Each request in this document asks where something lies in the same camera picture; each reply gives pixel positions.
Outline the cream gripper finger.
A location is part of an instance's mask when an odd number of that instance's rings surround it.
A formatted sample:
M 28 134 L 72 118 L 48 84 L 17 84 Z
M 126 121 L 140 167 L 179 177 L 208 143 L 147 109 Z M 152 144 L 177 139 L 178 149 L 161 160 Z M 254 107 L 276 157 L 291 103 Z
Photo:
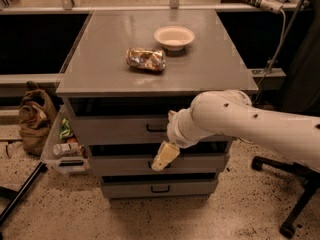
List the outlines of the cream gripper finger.
M 151 168 L 154 171 L 162 171 L 180 154 L 180 149 L 173 143 L 163 141 L 155 156 Z

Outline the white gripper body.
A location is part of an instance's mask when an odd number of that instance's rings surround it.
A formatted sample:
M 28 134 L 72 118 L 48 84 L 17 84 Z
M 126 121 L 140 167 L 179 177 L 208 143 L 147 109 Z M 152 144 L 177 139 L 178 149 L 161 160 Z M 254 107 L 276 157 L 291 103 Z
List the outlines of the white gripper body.
M 181 109 L 168 112 L 167 136 L 171 143 L 185 149 L 212 136 L 212 133 L 201 129 L 194 122 L 190 109 Z

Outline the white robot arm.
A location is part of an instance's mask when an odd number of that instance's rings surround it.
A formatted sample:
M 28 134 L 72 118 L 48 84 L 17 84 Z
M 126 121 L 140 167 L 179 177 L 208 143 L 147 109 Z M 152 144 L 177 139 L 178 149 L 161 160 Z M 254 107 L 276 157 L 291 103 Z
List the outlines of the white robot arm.
M 215 135 L 242 138 L 320 170 L 320 118 L 255 108 L 242 91 L 203 92 L 189 108 L 170 111 L 168 119 L 168 139 L 151 165 L 155 171 L 163 170 L 182 149 Z

